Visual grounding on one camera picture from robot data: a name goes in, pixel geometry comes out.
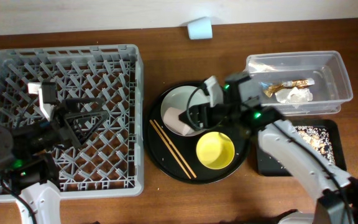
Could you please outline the silver white wrapper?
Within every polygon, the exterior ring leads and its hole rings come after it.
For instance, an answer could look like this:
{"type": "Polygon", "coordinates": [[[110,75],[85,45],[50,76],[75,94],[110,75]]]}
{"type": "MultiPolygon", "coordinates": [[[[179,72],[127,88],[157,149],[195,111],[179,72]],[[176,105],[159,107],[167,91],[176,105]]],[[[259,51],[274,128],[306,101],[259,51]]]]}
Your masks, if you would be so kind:
{"type": "Polygon", "coordinates": [[[279,103],[307,103],[313,100],[313,94],[308,88],[282,89],[275,93],[275,97],[279,103]]]}

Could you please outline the food scraps pile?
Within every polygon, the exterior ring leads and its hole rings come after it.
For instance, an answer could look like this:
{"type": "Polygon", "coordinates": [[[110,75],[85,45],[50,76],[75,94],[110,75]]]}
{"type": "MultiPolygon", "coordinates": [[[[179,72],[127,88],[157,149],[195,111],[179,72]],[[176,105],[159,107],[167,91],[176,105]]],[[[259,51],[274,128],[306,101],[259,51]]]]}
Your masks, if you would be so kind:
{"type": "Polygon", "coordinates": [[[295,126],[295,130],[316,152],[320,153],[330,163],[336,163],[333,145],[326,128],[295,126]]]}

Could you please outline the gold foil snack wrapper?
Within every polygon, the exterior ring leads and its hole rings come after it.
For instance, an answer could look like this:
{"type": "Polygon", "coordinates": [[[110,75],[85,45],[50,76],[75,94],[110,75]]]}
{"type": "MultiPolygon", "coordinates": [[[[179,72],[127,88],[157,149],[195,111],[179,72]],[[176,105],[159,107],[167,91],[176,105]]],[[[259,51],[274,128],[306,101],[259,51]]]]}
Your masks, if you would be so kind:
{"type": "Polygon", "coordinates": [[[292,80],[281,83],[261,83],[263,93],[271,98],[272,95],[285,88],[306,88],[315,84],[315,81],[312,78],[302,79],[302,80],[292,80]]]}

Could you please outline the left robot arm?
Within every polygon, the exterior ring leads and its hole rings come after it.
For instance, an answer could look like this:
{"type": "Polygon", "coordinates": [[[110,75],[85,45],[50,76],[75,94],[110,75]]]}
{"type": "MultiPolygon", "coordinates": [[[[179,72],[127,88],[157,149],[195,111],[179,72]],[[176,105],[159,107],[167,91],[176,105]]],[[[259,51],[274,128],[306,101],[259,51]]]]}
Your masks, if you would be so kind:
{"type": "Polygon", "coordinates": [[[0,184],[23,223],[60,223],[58,168],[50,150],[81,148],[108,119],[102,98],[40,100],[45,118],[16,129],[0,126],[0,184]]]}

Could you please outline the pink plastic cup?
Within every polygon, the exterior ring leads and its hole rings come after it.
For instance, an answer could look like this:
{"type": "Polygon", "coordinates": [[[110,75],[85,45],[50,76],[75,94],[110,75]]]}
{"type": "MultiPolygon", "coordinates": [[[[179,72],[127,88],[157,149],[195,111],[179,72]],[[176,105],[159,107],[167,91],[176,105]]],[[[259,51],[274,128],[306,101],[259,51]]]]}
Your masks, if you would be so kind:
{"type": "Polygon", "coordinates": [[[169,107],[163,116],[163,122],[173,132],[179,135],[182,136],[192,135],[195,131],[189,125],[179,120],[179,115],[182,114],[182,112],[183,110],[169,107]]]}

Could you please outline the blue plastic cup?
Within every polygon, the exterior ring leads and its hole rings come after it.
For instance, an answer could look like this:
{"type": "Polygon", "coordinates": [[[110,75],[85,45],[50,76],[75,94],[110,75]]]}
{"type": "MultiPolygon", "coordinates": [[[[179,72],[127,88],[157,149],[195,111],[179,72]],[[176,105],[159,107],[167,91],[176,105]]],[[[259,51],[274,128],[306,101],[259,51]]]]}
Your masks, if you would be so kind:
{"type": "Polygon", "coordinates": [[[187,29],[190,40],[203,40],[213,38],[211,20],[208,17],[202,17],[189,22],[187,24],[187,29]]]}

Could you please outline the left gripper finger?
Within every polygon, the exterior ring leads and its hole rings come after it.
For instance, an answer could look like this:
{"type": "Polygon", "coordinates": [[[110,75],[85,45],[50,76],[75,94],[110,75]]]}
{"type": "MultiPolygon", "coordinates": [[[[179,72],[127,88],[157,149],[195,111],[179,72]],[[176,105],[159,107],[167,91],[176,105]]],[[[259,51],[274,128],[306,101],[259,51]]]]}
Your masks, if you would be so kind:
{"type": "Polygon", "coordinates": [[[103,98],[69,98],[63,101],[63,107],[71,113],[99,111],[105,104],[103,98]]]}
{"type": "Polygon", "coordinates": [[[70,113],[64,116],[72,146],[82,146],[109,118],[105,110],[70,113]]]}

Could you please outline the yellow bowl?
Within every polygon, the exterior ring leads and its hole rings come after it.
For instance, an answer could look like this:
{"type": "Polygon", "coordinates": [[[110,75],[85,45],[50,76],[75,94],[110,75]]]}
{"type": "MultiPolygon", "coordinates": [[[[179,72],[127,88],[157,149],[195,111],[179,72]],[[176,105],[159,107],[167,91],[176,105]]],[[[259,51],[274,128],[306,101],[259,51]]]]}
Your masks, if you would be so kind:
{"type": "Polygon", "coordinates": [[[196,144],[196,156],[205,167],[219,170],[227,167],[235,156],[233,141],[220,132],[202,135],[196,144]]]}

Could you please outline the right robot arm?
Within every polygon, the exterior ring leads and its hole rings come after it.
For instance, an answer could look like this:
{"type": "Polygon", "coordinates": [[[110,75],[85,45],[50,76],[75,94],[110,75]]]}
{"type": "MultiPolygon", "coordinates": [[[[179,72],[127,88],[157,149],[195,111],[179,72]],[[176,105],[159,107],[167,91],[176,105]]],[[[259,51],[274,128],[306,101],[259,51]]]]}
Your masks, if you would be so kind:
{"type": "Polygon", "coordinates": [[[292,123],[272,106],[262,106],[259,85],[249,73],[233,73],[220,86],[216,77],[199,87],[209,103],[187,104],[179,120],[194,130],[238,124],[299,181],[315,202],[313,213],[287,211],[274,223],[358,223],[358,179],[316,152],[292,123]]]}

